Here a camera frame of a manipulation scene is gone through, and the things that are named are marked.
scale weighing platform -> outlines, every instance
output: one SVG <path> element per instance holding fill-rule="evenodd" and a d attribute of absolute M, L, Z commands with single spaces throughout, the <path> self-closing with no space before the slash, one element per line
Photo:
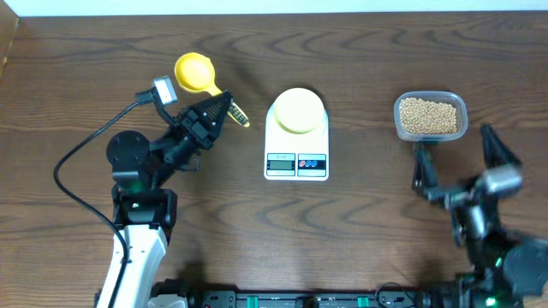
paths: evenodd
<path fill-rule="evenodd" d="M 329 177 L 329 121 L 314 92 L 282 93 L 266 115 L 265 178 L 325 181 Z"/>

scale display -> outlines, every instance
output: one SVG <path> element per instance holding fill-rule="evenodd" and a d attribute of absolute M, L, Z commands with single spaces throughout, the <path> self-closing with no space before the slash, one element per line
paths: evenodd
<path fill-rule="evenodd" d="M 325 154 L 268 153 L 266 175 L 326 177 L 327 156 Z"/>
<path fill-rule="evenodd" d="M 268 154 L 266 175 L 295 176 L 295 154 Z"/>

measuring cup handle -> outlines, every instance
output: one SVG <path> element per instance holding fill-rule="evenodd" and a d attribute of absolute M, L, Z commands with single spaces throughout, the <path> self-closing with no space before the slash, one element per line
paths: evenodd
<path fill-rule="evenodd" d="M 212 96 L 217 96 L 221 93 L 223 93 L 223 91 L 221 91 L 219 88 L 217 88 L 217 86 L 213 85 L 213 86 L 210 86 L 208 87 L 207 89 L 205 89 L 208 93 L 210 93 Z"/>

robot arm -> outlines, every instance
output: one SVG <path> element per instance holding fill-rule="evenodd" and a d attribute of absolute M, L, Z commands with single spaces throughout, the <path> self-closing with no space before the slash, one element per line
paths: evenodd
<path fill-rule="evenodd" d="M 210 150 L 219 137 L 233 98 L 228 92 L 183 109 L 171 116 L 164 109 L 176 102 L 170 79 L 154 80 L 158 95 L 151 98 L 168 125 L 167 133 L 149 142 L 135 131 L 118 133 L 107 147 L 116 184 L 112 189 L 113 223 L 128 246 L 128 261 L 114 307 L 146 307 L 154 276 L 167 252 L 176 222 L 177 196 L 160 187 L 188 165 L 199 150 Z M 122 266 L 122 244 L 114 237 L 114 250 L 98 307 L 107 307 Z"/>
<path fill-rule="evenodd" d="M 420 293 L 421 307 L 520 307 L 523 296 L 540 296 L 548 281 L 546 241 L 508 233 L 498 214 L 498 200 L 521 189 L 521 161 L 491 126 L 481 134 L 487 170 L 452 187 L 438 185 L 426 145 L 415 148 L 412 188 L 451 213 L 456 244 L 466 246 L 474 267 Z"/>

green led light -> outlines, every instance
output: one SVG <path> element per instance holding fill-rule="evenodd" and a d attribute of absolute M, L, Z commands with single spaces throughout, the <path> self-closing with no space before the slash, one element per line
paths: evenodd
<path fill-rule="evenodd" d="M 485 305 L 487 305 L 487 307 L 493 307 L 496 303 L 497 300 L 495 298 L 487 298 L 485 300 Z"/>
<path fill-rule="evenodd" d="M 128 191 L 130 193 L 138 193 L 143 190 L 143 188 L 145 188 L 145 186 L 140 181 L 131 182 L 128 185 Z"/>

